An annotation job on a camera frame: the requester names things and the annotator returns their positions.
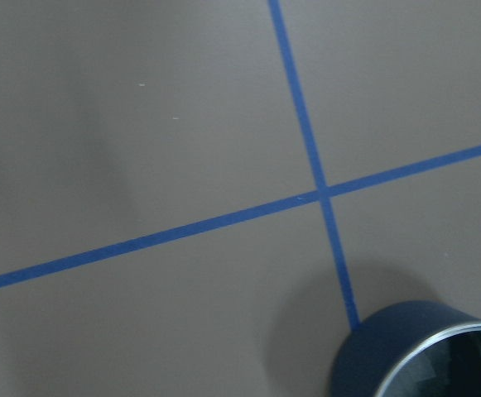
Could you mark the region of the glass pot lid blue knob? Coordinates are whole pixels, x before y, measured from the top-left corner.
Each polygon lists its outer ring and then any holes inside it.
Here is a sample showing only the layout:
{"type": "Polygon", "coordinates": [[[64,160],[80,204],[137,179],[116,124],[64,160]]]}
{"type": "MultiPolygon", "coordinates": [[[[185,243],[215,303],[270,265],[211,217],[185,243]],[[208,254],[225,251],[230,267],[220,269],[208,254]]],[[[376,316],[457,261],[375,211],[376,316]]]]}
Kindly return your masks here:
{"type": "Polygon", "coordinates": [[[376,396],[481,396],[481,320],[449,326],[397,360],[376,396]]]}

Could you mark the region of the dark blue saucepan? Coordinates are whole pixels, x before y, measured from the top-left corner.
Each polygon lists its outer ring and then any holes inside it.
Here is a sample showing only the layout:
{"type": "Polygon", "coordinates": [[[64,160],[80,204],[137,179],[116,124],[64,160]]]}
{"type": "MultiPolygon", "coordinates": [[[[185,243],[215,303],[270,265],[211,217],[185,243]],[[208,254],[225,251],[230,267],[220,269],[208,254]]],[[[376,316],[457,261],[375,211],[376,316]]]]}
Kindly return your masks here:
{"type": "Polygon", "coordinates": [[[406,301],[379,310],[344,341],[330,374],[329,395],[376,396],[389,369],[418,342],[449,326],[479,320],[431,301],[406,301]]]}

